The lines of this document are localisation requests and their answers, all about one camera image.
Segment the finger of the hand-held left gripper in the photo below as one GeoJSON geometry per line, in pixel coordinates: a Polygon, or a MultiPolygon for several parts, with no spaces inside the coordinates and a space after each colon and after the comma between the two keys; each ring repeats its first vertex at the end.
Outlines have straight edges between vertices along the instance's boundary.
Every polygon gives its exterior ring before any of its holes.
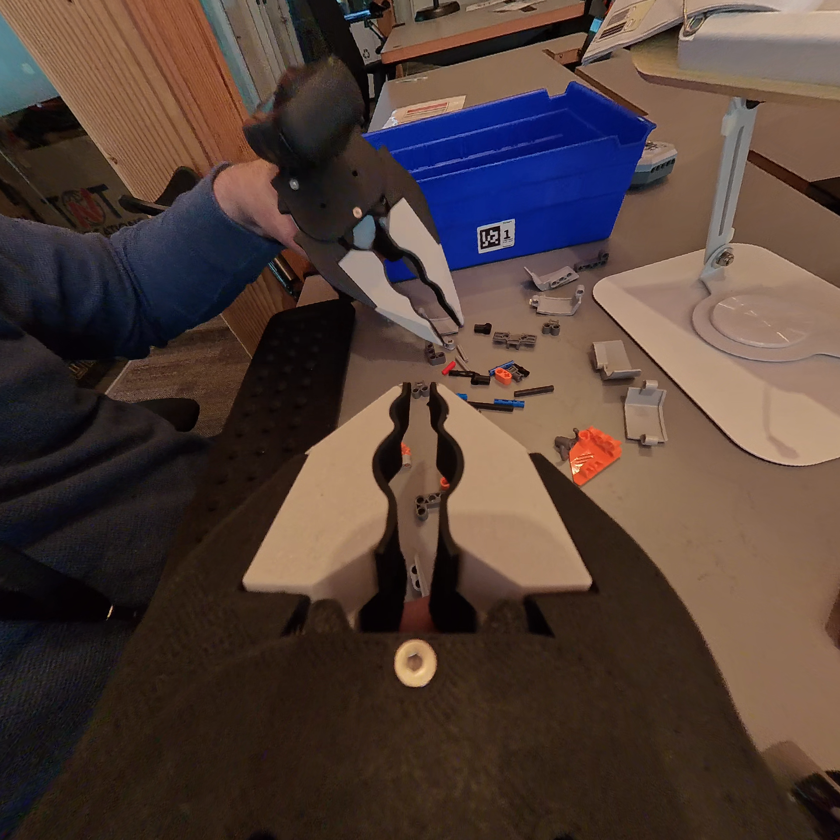
{"type": "Polygon", "coordinates": [[[339,268],[370,299],[376,312],[426,342],[444,344],[436,328],[414,309],[409,298],[394,289],[375,253],[352,249],[341,258],[339,268]]]}
{"type": "Polygon", "coordinates": [[[399,257],[414,267],[439,306],[462,328],[464,316],[443,246],[406,198],[394,204],[384,217],[384,231],[399,257]]]}

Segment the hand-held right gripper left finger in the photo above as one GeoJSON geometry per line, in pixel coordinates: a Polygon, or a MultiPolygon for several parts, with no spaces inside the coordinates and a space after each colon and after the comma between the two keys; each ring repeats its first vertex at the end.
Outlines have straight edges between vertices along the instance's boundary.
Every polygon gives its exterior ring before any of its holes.
{"type": "Polygon", "coordinates": [[[362,630],[403,618],[406,561],[390,483],[403,467],[412,387],[394,386],[314,445],[248,567],[248,592],[334,600],[362,630]]]}

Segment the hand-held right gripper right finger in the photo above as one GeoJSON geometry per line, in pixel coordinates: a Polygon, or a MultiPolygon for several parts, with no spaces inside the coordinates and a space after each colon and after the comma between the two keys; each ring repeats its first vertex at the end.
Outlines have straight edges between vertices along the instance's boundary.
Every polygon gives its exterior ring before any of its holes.
{"type": "Polygon", "coordinates": [[[473,632],[502,601],[586,592],[592,576],[530,453],[446,386],[432,384],[438,513],[429,611],[442,632],[473,632]]]}

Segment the person's left forearm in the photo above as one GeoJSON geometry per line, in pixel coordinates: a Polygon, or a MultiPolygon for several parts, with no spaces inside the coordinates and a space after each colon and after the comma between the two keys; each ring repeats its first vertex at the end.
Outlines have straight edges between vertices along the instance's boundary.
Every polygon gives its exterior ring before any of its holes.
{"type": "Polygon", "coordinates": [[[111,236],[2,217],[2,368],[39,353],[139,359],[226,309],[280,244],[232,221],[219,166],[161,215],[111,236]]]}

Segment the person's left hand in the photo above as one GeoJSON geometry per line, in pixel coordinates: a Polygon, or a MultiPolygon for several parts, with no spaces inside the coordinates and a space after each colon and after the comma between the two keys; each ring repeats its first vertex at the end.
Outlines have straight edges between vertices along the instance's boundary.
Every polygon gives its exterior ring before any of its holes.
{"type": "Polygon", "coordinates": [[[278,173],[276,165],[260,159],[227,165],[215,174],[213,193],[222,211],[236,224],[306,257],[296,242],[297,225],[278,208],[273,186],[278,173]]]}

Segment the orange flat panel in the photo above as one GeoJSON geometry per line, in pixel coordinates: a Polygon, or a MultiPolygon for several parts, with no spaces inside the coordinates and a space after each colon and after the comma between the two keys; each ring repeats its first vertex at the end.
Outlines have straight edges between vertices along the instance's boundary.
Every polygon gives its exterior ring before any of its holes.
{"type": "Polygon", "coordinates": [[[621,441],[612,435],[593,426],[580,430],[569,454],[573,482],[582,487],[614,464],[622,452],[621,441]]]}

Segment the blue storage bin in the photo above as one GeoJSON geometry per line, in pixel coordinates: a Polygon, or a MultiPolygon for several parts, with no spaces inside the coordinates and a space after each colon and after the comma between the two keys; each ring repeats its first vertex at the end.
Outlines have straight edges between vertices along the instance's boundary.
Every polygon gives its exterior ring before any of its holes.
{"type": "Polygon", "coordinates": [[[365,138],[413,175],[455,271],[608,239],[654,130],[571,82],[365,138]]]}

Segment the black dimpled pad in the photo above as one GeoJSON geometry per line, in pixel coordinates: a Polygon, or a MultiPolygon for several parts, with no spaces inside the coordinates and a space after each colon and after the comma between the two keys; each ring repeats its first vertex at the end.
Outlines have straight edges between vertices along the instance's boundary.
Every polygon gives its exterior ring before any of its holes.
{"type": "Polygon", "coordinates": [[[211,443],[161,578],[209,557],[242,574],[310,447],[338,426],[355,322],[348,297],[273,316],[211,443]]]}

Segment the light grey boxy panel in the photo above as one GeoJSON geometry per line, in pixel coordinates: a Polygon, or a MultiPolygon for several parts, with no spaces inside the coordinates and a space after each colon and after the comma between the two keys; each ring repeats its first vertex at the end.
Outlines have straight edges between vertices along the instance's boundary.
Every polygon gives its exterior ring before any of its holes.
{"type": "Polygon", "coordinates": [[[596,341],[591,346],[593,369],[604,382],[633,381],[641,375],[627,356],[622,340],[596,341]]]}

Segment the background wooden table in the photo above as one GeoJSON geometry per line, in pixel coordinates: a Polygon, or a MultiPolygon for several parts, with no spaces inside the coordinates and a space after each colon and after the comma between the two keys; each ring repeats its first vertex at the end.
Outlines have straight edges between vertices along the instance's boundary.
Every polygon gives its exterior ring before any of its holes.
{"type": "Polygon", "coordinates": [[[528,37],[555,25],[583,21],[585,2],[531,2],[530,12],[521,9],[497,12],[486,7],[426,22],[410,22],[394,27],[381,52],[385,66],[420,60],[452,49],[501,42],[520,46],[528,37]]]}

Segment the wooden pillar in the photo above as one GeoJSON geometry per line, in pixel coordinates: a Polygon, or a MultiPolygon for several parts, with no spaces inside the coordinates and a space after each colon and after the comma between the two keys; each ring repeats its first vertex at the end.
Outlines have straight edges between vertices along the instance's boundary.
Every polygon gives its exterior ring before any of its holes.
{"type": "Polygon", "coordinates": [[[199,2],[9,1],[2,16],[131,194],[258,159],[199,2]]]}

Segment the large printed cardboard box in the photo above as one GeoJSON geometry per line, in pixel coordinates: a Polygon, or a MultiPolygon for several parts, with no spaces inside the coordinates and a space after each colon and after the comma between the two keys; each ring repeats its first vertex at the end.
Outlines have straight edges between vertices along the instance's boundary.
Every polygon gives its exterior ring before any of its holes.
{"type": "Polygon", "coordinates": [[[112,235],[146,216],[119,204],[128,194],[86,135],[34,150],[1,152],[1,213],[83,234],[112,235]]]}

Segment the white book stand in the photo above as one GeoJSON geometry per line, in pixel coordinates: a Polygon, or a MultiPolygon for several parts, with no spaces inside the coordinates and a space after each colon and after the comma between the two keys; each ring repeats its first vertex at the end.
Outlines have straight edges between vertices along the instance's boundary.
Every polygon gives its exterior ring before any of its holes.
{"type": "Polygon", "coordinates": [[[605,277],[598,304],[730,440],[781,466],[838,459],[838,288],[733,221],[758,106],[838,101],[838,10],[718,13],[630,47],[639,75],[726,94],[704,250],[605,277]]]}

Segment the grey toy hub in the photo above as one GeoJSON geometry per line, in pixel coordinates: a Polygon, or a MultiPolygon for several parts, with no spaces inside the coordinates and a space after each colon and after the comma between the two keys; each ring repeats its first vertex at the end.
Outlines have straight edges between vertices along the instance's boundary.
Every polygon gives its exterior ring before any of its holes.
{"type": "Polygon", "coordinates": [[[663,181],[674,170],[677,149],[672,143],[647,140],[636,165],[631,188],[642,188],[663,181]]]}

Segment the instruction booklet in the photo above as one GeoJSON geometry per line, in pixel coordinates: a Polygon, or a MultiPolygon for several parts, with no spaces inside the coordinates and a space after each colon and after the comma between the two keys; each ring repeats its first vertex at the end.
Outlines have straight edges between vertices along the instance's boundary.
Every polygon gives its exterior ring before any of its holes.
{"type": "Polygon", "coordinates": [[[582,54],[581,63],[589,65],[616,49],[682,28],[687,19],[704,19],[709,14],[804,14],[838,9],[838,1],[615,1],[582,54]]]}

